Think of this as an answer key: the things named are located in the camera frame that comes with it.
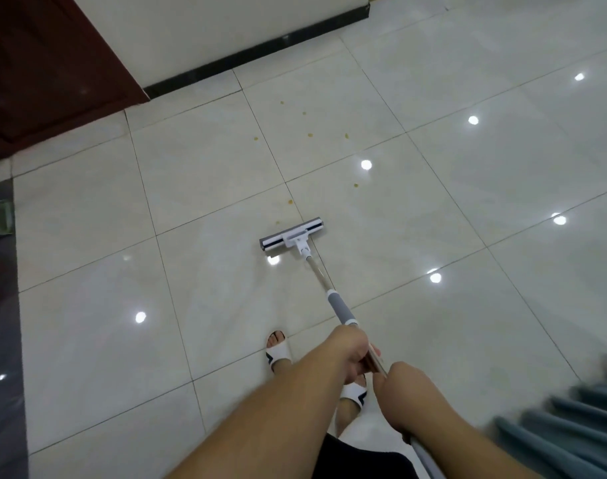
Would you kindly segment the person's left hand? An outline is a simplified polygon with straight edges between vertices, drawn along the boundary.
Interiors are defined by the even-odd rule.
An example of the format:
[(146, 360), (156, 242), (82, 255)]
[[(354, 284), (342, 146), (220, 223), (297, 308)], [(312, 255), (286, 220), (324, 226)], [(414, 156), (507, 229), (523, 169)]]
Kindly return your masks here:
[(331, 332), (324, 345), (328, 346), (338, 360), (344, 385), (354, 383), (361, 375), (384, 370), (380, 350), (357, 325), (339, 325)]

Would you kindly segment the person's right hand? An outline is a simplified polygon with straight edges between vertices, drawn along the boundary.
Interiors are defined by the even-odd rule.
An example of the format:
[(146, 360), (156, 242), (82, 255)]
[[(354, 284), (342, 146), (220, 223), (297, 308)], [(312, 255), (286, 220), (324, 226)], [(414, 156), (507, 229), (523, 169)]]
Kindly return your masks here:
[(442, 424), (443, 419), (452, 414), (452, 408), (435, 384), (418, 368), (409, 365), (407, 383), (409, 432), (403, 435), (412, 435), (427, 444), (427, 438)]

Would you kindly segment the grey and white mop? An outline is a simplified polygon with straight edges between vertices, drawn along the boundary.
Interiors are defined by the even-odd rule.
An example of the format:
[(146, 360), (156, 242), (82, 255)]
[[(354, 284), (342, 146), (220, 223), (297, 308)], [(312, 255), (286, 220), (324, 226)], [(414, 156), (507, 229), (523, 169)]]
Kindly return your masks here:
[[(276, 233), (260, 239), (260, 247), (262, 251), (267, 253), (273, 252), (275, 249), (282, 246), (286, 248), (297, 248), (299, 254), (314, 271), (321, 286), (324, 288), (326, 298), (340, 323), (358, 327), (358, 322), (352, 311), (345, 304), (339, 293), (333, 288), (329, 278), (321, 270), (311, 254), (308, 239), (311, 234), (321, 231), (323, 228), (323, 221), (320, 218), (315, 218), (286, 229), (281, 233)], [(430, 479), (446, 479), (443, 471), (417, 438), (407, 434), (403, 435), (403, 438), (406, 443), (412, 446)]]

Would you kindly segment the person's left forearm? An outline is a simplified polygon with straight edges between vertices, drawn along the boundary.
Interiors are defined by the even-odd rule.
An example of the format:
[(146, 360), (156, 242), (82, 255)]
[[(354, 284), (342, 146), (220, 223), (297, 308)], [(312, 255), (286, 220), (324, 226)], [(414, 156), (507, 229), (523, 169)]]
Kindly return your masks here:
[(349, 349), (336, 339), (250, 394), (166, 479), (311, 479)]

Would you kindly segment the person's right forearm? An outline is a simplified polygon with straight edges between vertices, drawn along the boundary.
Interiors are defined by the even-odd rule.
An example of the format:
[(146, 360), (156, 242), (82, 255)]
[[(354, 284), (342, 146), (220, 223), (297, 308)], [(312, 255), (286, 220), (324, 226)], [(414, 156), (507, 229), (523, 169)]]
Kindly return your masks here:
[(427, 444), (419, 442), (447, 479), (539, 479), (539, 475), (497, 447), (453, 408), (452, 414), (427, 438)]

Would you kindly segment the person's right leg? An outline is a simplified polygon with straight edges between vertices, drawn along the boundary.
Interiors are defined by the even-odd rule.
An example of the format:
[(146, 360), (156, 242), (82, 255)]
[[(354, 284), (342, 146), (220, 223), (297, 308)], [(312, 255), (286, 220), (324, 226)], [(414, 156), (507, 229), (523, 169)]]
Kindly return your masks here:
[(358, 417), (362, 410), (358, 410), (351, 402), (340, 401), (335, 411), (335, 436), (339, 438), (346, 428)]

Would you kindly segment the black shorts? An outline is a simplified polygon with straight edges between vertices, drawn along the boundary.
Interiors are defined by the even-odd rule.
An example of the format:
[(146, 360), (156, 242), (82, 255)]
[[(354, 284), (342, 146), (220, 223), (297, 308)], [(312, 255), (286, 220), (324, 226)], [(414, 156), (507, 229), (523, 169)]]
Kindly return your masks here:
[(356, 448), (325, 434), (310, 479), (419, 479), (410, 459), (397, 452)]

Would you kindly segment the grey-blue curtain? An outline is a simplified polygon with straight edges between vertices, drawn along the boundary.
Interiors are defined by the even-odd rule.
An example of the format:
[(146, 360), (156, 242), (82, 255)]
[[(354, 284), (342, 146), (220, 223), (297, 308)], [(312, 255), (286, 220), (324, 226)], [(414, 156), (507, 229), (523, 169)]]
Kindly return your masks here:
[(607, 479), (607, 380), (552, 396), (516, 421), (497, 416), (491, 440), (545, 479)]

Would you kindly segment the scattered yellow floor stains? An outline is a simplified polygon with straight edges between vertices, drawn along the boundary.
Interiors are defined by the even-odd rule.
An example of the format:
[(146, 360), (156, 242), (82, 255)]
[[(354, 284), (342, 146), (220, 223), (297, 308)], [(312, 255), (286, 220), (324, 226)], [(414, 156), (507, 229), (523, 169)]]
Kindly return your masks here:
[(347, 129), (314, 122), (311, 114), (280, 100), (250, 104), (286, 183), (365, 148)]

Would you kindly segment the black baseboard strip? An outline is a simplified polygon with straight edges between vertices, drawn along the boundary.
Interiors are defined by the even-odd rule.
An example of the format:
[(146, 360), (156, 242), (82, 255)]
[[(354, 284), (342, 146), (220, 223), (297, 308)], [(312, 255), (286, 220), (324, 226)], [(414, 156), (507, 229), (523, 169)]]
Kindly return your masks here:
[(164, 79), (143, 89), (148, 99), (156, 99), (181, 88), (233, 70), (238, 66), (251, 63), (262, 57), (275, 54), (330, 32), (345, 28), (369, 17), (371, 3), (357, 7), (345, 13), (325, 19), (308, 27), (287, 33), (281, 37), (265, 41), (259, 45), (241, 50), (219, 60)]

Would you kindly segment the dark red wooden door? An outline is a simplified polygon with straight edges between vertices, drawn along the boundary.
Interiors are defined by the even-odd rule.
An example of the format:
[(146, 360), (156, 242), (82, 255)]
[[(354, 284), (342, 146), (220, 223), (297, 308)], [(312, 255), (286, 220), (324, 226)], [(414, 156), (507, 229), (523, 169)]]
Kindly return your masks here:
[(0, 160), (147, 101), (74, 0), (0, 0)]

